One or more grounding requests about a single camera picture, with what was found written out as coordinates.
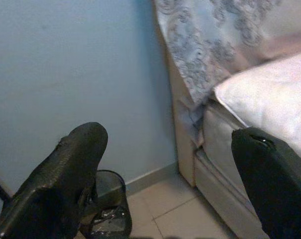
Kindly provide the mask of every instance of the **white mattress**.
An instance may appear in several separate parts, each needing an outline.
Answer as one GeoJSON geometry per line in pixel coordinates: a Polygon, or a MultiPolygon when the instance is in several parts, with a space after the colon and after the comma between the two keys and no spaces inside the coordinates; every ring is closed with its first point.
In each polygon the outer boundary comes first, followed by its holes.
{"type": "Polygon", "coordinates": [[[301,157],[301,53],[234,75],[215,94],[243,124],[284,140],[301,157]]]}
{"type": "Polygon", "coordinates": [[[232,157],[231,134],[244,125],[222,105],[209,101],[202,126],[204,151],[195,160],[197,187],[237,236],[267,238],[232,157]]]}

